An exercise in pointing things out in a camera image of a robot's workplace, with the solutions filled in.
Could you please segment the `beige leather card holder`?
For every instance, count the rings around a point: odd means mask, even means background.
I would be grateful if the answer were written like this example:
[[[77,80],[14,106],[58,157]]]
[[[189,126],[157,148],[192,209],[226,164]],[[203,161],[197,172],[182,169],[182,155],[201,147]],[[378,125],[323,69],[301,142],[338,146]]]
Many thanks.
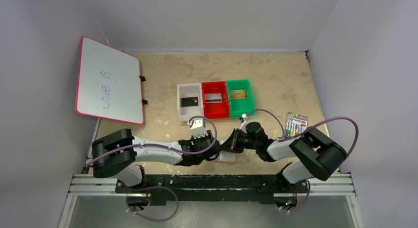
[[[214,156],[213,159],[218,162],[235,163],[236,155],[232,152],[221,150],[217,155]]]

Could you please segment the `green plastic bin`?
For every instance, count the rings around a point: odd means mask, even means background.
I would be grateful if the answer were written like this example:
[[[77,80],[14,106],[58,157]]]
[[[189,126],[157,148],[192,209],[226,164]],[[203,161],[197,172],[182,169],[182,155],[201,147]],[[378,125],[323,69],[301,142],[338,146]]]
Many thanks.
[[[253,115],[250,111],[255,109],[255,101],[249,79],[227,80],[226,89],[230,117],[240,117],[242,114]]]

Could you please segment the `pack of coloured markers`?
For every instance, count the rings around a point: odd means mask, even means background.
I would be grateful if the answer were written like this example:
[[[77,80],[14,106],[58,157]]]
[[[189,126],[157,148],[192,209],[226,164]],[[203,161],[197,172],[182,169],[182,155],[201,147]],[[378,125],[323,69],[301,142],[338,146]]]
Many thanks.
[[[308,117],[288,112],[286,115],[285,138],[304,132],[308,127]]]

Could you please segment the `red plastic bin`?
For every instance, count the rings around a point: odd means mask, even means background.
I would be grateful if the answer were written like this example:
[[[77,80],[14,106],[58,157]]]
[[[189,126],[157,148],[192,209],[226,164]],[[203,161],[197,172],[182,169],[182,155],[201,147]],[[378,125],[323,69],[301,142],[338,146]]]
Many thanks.
[[[209,119],[228,118],[230,114],[226,82],[203,82],[201,85],[204,116]]]

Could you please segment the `white plastic bin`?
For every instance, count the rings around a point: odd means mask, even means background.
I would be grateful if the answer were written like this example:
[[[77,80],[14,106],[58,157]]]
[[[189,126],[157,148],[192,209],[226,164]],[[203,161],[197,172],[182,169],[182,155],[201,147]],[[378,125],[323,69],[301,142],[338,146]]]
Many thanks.
[[[177,85],[177,112],[180,121],[204,115],[201,83]]]

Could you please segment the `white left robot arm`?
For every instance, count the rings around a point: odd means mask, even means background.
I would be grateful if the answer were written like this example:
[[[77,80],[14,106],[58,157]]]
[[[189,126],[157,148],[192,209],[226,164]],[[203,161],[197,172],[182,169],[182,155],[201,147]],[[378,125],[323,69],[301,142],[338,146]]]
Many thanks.
[[[92,143],[92,160],[86,166],[93,168],[95,178],[114,177],[134,187],[142,184],[145,177],[144,169],[135,166],[136,162],[193,166],[204,160],[220,160],[221,155],[221,144],[210,131],[202,138],[163,143],[141,139],[133,136],[130,129],[121,129]]]

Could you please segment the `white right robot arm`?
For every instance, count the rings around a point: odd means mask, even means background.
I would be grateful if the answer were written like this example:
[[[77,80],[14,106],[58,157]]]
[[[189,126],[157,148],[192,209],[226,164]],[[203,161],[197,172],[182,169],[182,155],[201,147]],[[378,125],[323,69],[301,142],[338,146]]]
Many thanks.
[[[245,130],[234,129],[222,147],[232,153],[255,150],[266,162],[297,157],[298,161],[290,162],[277,173],[279,181],[288,185],[310,178],[326,181],[348,157],[345,149],[316,128],[278,141],[269,138],[259,122],[248,123]]]

